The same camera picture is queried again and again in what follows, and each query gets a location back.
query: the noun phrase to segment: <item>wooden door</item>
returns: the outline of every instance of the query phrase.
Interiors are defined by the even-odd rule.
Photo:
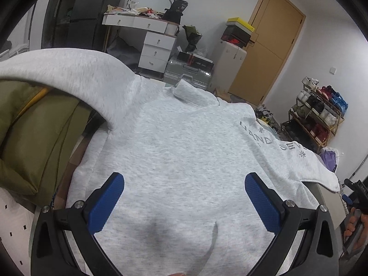
[[[261,0],[247,56],[229,92],[258,105],[275,82],[299,34],[305,15],[288,0]]]

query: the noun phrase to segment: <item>white sneaker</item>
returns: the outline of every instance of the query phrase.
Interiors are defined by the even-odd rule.
[[[316,80],[316,79],[311,79],[311,80],[310,80],[310,82],[309,82],[309,84],[308,84],[308,86],[309,86],[310,88],[312,88],[313,90],[315,90],[315,89],[317,88],[317,86],[318,86],[318,83],[319,83],[319,81],[318,81],[318,80]]]
[[[303,81],[301,81],[304,85],[309,85],[309,82],[311,81],[311,78],[305,77]]]
[[[304,92],[305,91],[303,91],[303,90],[301,92],[299,92],[299,94],[297,95],[298,100],[301,100],[304,97]]]
[[[319,115],[319,117],[322,120],[324,120],[328,114],[329,114],[329,111],[326,108],[324,108],[323,111],[321,112],[321,114]]]
[[[305,103],[308,100],[308,98],[310,97],[310,95],[311,94],[309,92],[305,92],[305,94],[304,94],[303,98],[301,99],[301,101],[303,103]]]
[[[337,118],[333,116],[331,113],[328,113],[323,121],[331,128],[336,124]]]

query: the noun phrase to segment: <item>white desk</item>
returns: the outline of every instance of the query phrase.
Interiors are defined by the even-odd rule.
[[[178,24],[149,17],[105,13],[103,25],[108,25],[103,51],[106,52],[111,26],[147,30],[139,67],[164,72],[174,47]]]

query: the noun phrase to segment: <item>hand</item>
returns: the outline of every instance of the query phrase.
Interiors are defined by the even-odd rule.
[[[351,213],[354,214],[355,208],[353,207],[351,209]],[[353,225],[353,223],[356,222],[356,218],[354,216],[352,216],[349,220],[348,225],[346,226],[346,230],[344,232],[344,238],[348,238],[350,237],[353,232],[355,231],[355,227]],[[358,248],[361,248],[367,241],[368,239],[368,215],[362,214],[360,216],[360,220],[362,220],[362,223],[364,225],[364,229],[360,235],[360,238],[358,239],[358,241],[355,243],[353,250],[356,250]]]

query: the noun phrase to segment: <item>white cabinet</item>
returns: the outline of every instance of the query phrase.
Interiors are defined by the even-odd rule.
[[[165,71],[176,41],[175,36],[166,33],[175,34],[176,24],[143,16],[107,13],[104,14],[102,24],[148,30],[138,66],[162,73]]]
[[[210,57],[215,65],[208,91],[213,92],[215,88],[219,88],[228,92],[246,56],[243,49],[220,40]]]

